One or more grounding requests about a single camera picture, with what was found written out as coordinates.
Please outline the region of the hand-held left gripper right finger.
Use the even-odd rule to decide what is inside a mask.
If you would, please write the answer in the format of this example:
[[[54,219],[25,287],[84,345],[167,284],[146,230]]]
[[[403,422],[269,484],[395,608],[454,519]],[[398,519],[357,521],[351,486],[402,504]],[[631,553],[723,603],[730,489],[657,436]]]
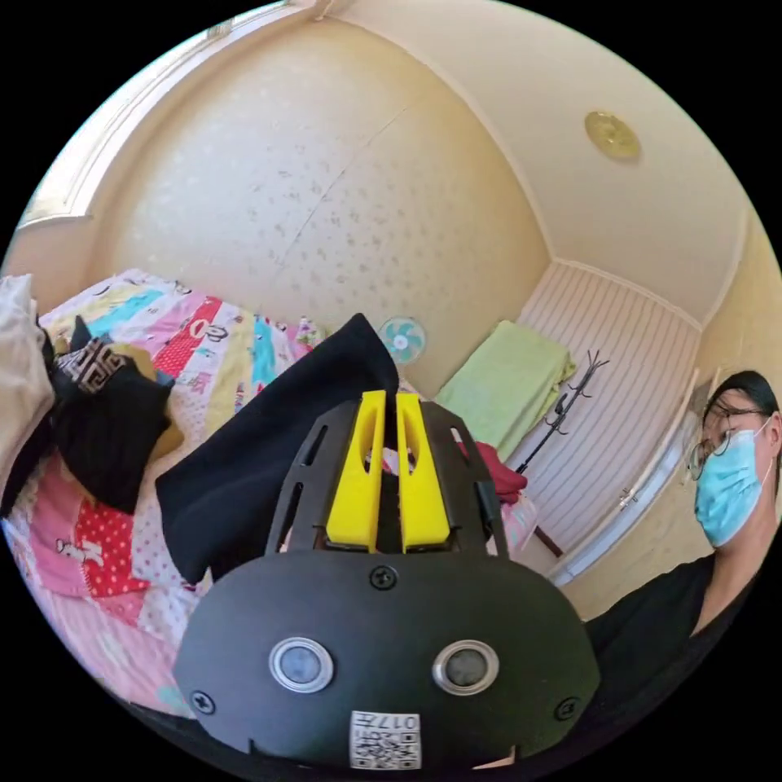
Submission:
[[[453,427],[436,406],[415,393],[395,399],[398,510],[403,548],[451,548],[452,525],[443,484],[449,450],[457,449]]]

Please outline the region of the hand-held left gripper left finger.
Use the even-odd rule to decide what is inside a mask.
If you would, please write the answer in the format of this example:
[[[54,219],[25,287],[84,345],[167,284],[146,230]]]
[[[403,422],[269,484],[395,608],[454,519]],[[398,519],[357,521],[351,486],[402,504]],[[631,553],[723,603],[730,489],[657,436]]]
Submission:
[[[385,391],[362,395],[327,518],[327,540],[333,547],[376,546],[385,413]]]

